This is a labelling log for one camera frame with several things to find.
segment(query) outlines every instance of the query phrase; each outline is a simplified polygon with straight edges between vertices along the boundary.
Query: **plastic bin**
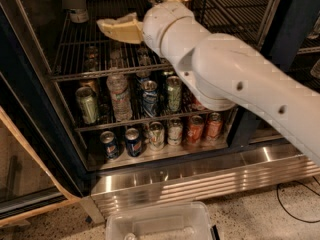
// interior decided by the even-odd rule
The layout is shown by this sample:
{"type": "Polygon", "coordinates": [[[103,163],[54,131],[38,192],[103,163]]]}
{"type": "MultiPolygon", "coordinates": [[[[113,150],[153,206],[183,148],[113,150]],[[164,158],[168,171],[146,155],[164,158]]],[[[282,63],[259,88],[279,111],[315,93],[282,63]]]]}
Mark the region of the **plastic bin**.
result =
{"type": "Polygon", "coordinates": [[[106,240],[212,240],[201,202],[119,212],[107,221],[106,240]]]}

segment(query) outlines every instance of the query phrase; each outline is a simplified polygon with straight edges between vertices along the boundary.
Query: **floor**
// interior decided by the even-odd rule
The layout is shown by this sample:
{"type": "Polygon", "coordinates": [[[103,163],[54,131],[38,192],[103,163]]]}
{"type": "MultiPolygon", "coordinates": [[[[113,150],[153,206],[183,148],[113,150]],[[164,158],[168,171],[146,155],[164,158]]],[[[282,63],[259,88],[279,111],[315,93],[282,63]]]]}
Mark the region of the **floor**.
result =
{"type": "MultiPolygon", "coordinates": [[[[300,182],[320,193],[320,185],[313,178],[300,182]]],[[[319,223],[305,223],[290,217],[281,208],[276,190],[277,186],[271,186],[205,200],[220,239],[320,239],[319,223]]],[[[320,219],[320,197],[304,186],[296,182],[283,184],[279,197],[294,216],[311,221],[320,219]]],[[[105,239],[105,225],[90,222],[78,204],[29,221],[30,226],[0,230],[0,240],[105,239]]]]}

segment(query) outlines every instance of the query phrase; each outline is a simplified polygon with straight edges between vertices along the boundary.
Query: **stainless steel base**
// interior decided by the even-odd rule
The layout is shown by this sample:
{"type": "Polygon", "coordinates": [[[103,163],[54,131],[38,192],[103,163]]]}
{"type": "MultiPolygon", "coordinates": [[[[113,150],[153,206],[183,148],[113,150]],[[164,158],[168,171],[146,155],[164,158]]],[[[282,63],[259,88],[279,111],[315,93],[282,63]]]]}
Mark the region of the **stainless steel base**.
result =
{"type": "Polygon", "coordinates": [[[93,182],[91,197],[107,218],[117,211],[203,200],[319,173],[306,156],[283,144],[102,177],[93,182]]]}

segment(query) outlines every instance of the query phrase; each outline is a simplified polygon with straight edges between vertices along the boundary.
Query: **screw hole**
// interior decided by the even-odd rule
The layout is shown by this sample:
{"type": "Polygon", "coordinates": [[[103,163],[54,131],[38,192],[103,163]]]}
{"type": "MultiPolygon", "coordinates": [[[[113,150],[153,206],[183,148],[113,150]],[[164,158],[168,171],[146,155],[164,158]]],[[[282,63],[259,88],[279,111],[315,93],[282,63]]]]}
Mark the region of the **screw hole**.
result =
{"type": "Polygon", "coordinates": [[[239,82],[237,84],[237,91],[241,91],[243,89],[243,83],[242,82],[239,82]]]}
{"type": "Polygon", "coordinates": [[[286,105],[283,105],[283,106],[281,106],[281,107],[279,108],[278,113],[279,113],[280,115],[283,115],[284,113],[286,113],[286,111],[287,111],[287,106],[286,106],[286,105]]]}

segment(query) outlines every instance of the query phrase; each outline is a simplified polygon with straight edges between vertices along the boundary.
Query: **plastic bottle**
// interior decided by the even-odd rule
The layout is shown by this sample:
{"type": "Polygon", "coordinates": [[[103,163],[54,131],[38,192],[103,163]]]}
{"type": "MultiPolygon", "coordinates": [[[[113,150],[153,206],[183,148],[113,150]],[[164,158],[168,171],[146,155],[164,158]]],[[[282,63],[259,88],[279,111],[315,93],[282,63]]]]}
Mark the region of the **plastic bottle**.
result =
{"type": "Polygon", "coordinates": [[[107,79],[114,116],[117,121],[129,120],[132,117],[130,91],[127,77],[111,75],[107,79]]]}

